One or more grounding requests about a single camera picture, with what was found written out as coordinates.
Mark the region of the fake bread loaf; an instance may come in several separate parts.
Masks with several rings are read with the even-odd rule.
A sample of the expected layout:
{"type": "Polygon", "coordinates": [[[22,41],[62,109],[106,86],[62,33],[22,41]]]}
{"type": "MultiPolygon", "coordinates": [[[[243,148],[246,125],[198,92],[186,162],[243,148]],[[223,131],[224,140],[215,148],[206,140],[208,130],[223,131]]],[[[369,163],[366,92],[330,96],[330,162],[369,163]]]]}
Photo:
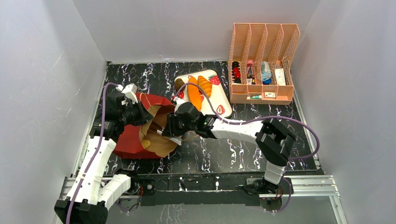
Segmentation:
{"type": "Polygon", "coordinates": [[[191,83],[187,87],[189,101],[192,103],[193,106],[196,107],[198,111],[201,111],[202,101],[198,88],[198,81],[195,77],[190,77],[188,83],[191,83]]]}
{"type": "Polygon", "coordinates": [[[203,76],[198,76],[198,86],[204,91],[204,93],[210,97],[212,94],[212,83],[204,78],[203,76]]]}

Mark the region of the red brown paper bag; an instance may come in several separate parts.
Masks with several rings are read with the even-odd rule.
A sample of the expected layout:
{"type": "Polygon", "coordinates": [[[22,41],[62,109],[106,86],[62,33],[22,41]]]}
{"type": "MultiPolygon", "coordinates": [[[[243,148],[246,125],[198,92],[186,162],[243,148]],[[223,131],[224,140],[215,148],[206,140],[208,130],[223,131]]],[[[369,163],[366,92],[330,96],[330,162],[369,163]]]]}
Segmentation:
{"type": "Polygon", "coordinates": [[[126,126],[113,153],[123,159],[164,158],[176,149],[177,144],[160,136],[156,131],[165,127],[167,114],[174,112],[175,106],[165,97],[139,92],[136,96],[154,118],[142,126],[126,126]],[[146,150],[141,145],[143,139],[151,142],[146,150]]]}

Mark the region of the yellow small fake bread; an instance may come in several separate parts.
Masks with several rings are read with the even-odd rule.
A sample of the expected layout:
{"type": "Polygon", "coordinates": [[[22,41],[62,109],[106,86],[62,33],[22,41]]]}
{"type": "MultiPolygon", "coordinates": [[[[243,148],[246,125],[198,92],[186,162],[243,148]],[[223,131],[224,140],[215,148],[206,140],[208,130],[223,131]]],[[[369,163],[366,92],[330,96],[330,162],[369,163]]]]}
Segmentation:
{"type": "Polygon", "coordinates": [[[150,144],[151,144],[151,142],[149,140],[147,140],[147,139],[143,139],[141,141],[142,148],[145,149],[145,150],[150,147],[150,144]]]}

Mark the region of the metal tongs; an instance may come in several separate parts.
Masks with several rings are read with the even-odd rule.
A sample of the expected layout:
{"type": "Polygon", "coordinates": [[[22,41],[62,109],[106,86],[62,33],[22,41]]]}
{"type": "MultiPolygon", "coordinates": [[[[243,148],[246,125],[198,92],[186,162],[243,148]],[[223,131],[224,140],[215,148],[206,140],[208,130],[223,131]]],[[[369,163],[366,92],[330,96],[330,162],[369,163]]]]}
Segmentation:
{"type": "MultiPolygon", "coordinates": [[[[156,132],[157,132],[157,134],[159,134],[160,136],[162,136],[162,133],[163,133],[163,132],[162,132],[161,130],[157,130],[156,132]]],[[[182,138],[180,138],[180,137],[167,137],[167,136],[162,136],[162,137],[167,138],[168,140],[170,140],[170,141],[176,143],[176,144],[179,145],[179,146],[182,145],[182,138]]]]}

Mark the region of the brown round fake bread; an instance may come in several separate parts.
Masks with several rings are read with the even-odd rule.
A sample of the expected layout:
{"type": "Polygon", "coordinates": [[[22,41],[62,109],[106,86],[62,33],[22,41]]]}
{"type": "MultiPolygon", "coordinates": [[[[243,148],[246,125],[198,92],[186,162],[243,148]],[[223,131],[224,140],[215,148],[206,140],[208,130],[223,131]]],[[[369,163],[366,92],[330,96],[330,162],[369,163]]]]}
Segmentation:
{"type": "Polygon", "coordinates": [[[174,82],[175,92],[183,91],[184,90],[184,87],[183,87],[184,85],[185,85],[185,82],[182,79],[177,78],[175,80],[175,82],[174,82]]]}

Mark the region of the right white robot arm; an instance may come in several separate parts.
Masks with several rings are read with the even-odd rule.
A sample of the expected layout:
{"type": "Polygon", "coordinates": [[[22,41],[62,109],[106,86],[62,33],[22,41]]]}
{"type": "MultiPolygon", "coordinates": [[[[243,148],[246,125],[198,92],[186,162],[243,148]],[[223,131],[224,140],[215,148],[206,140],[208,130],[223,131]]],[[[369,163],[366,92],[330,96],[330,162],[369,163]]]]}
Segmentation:
{"type": "Polygon", "coordinates": [[[159,133],[176,138],[193,131],[202,138],[235,139],[255,144],[267,160],[262,181],[241,188],[249,194],[276,193],[289,162],[296,137],[278,119],[270,118],[246,122],[204,115],[190,102],[182,103],[175,112],[167,114],[167,123],[159,133]]]}

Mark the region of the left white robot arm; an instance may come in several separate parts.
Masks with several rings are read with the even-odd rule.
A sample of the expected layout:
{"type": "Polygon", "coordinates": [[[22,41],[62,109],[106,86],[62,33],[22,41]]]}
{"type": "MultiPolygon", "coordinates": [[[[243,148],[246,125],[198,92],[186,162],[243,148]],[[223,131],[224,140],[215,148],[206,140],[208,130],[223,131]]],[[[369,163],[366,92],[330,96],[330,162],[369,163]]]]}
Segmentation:
{"type": "Polygon", "coordinates": [[[108,211],[123,193],[134,194],[139,181],[119,173],[101,186],[104,170],[125,126],[142,126],[153,119],[136,97],[134,87],[118,86],[105,97],[102,112],[89,132],[88,148],[80,171],[65,199],[54,210],[64,224],[104,224],[108,211]]]}

